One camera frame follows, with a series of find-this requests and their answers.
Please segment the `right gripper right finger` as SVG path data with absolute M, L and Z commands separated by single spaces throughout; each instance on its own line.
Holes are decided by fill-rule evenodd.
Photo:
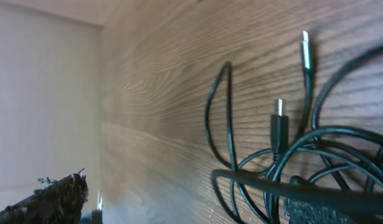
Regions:
M 345 214 L 328 207 L 320 207 L 307 202 L 286 198 L 283 203 L 285 215 L 290 217 L 289 223 L 297 224 L 358 224 L 366 219 L 354 214 Z

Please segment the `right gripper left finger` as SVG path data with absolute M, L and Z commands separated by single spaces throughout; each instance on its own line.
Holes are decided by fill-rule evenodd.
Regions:
M 79 224 L 83 204 L 87 201 L 86 176 L 74 173 L 53 180 L 24 200 L 0 212 L 0 224 Z

